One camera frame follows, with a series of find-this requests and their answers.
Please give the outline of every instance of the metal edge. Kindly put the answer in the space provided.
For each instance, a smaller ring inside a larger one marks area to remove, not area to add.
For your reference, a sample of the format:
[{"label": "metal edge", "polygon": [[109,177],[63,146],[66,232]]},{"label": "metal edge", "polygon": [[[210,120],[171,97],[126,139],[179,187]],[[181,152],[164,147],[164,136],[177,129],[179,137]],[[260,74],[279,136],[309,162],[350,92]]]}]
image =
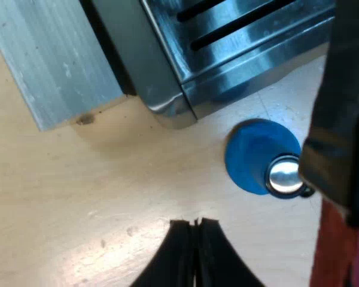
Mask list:
[{"label": "metal edge", "polygon": [[157,120],[173,129],[196,123],[140,0],[97,0],[93,5],[137,93]]},{"label": "metal edge", "polygon": [[40,130],[124,97],[78,0],[1,0],[0,50]]},{"label": "metal edge", "polygon": [[[193,81],[183,84],[182,88],[193,107],[196,117],[203,118],[237,100],[274,84],[299,66],[325,54],[328,50],[333,19],[331,17],[320,22],[314,27],[304,30],[300,35],[291,37],[274,47],[271,46],[271,43],[267,43],[269,45],[267,50],[261,50],[260,53],[254,50],[252,52],[254,56],[250,56],[250,54],[242,55],[229,63],[210,70]],[[314,35],[313,32],[317,29],[320,30],[322,37],[315,39],[316,45],[314,48],[314,46],[311,46],[311,42],[309,42],[309,37],[312,37]],[[282,55],[281,57],[281,51],[285,47],[292,47],[295,42],[303,44],[303,46],[300,46],[299,53],[285,55],[285,57]],[[258,61],[264,56],[264,53],[270,53],[273,56],[272,61],[270,61],[272,66],[262,69]],[[255,71],[255,74],[252,77],[247,76],[247,71],[252,70]],[[245,75],[247,80],[243,80],[240,77],[236,84],[232,84],[231,79],[230,81],[226,80],[227,85],[233,86],[228,87],[225,91],[221,91],[220,89],[224,88],[221,83],[229,77],[227,74]]]}]

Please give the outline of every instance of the black curved object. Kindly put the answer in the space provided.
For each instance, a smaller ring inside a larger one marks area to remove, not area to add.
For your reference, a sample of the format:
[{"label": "black curved object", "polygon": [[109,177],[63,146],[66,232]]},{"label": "black curved object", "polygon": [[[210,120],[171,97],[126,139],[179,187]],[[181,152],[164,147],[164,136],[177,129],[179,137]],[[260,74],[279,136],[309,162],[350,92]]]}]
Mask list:
[{"label": "black curved object", "polygon": [[240,259],[218,221],[200,225],[172,221],[156,255],[133,287],[140,286],[249,286],[263,284]]}]

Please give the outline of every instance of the metal bar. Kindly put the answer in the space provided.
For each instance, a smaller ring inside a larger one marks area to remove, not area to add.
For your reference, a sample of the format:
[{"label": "metal bar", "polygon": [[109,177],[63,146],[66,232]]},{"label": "metal bar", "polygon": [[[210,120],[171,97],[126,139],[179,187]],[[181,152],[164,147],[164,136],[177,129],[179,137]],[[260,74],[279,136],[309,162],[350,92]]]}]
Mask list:
[{"label": "metal bar", "polygon": [[0,49],[40,130],[123,98],[79,0],[0,0]]}]

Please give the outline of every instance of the light wood surface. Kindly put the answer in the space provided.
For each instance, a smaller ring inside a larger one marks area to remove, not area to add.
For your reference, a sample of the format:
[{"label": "light wood surface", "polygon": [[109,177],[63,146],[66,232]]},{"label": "light wood surface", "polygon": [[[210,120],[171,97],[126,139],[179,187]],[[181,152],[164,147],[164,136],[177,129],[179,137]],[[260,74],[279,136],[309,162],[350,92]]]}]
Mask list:
[{"label": "light wood surface", "polygon": [[270,118],[302,142],[324,58],[184,130],[136,97],[87,126],[41,133],[0,55],[0,286],[127,286],[170,219],[219,219],[267,286],[307,286],[320,196],[240,190],[223,162],[239,122]]}]

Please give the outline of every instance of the metal slot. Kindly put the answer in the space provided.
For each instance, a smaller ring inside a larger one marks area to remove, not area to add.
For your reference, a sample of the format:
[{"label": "metal slot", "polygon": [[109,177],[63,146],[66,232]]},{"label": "metal slot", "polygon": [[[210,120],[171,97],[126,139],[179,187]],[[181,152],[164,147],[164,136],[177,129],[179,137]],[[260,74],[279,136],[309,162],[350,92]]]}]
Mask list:
[{"label": "metal slot", "polygon": [[209,10],[210,8],[217,6],[219,3],[222,3],[223,1],[225,0],[203,0],[186,10],[179,12],[177,14],[177,20],[180,22],[189,21],[190,19]]},{"label": "metal slot", "polygon": [[206,47],[214,42],[217,42],[219,39],[230,35],[231,33],[254,23],[255,21],[268,16],[271,13],[274,13],[277,10],[290,5],[296,0],[274,0],[272,2],[266,3],[252,12],[226,24],[213,32],[206,34],[205,36],[201,36],[197,40],[193,41],[190,44],[190,47],[193,51],[198,51],[203,47]]}]

